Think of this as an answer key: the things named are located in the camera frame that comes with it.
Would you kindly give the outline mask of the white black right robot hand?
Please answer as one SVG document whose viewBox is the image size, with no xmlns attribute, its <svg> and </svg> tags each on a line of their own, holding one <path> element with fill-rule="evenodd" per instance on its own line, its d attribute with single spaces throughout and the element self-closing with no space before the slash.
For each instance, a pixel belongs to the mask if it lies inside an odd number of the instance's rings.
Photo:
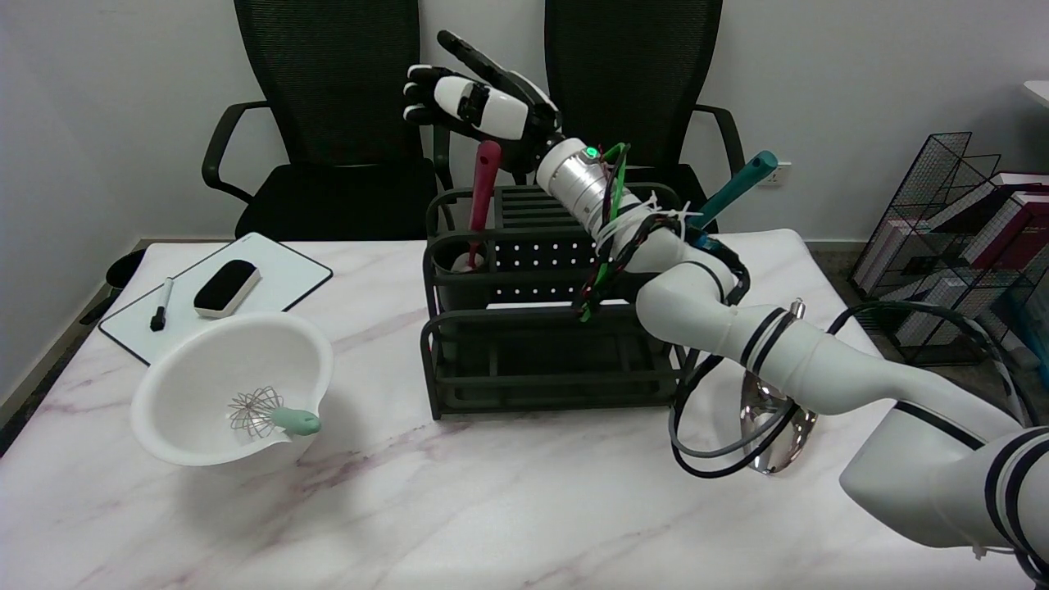
<svg viewBox="0 0 1049 590">
<path fill-rule="evenodd" d="M 403 87 L 403 120 L 494 141 L 501 146 L 504 171 L 535 172 L 548 151 L 565 141 L 554 101 L 531 79 L 506 70 L 458 34 L 442 29 L 436 41 L 473 75 L 438 65 L 410 66 Z"/>
</svg>

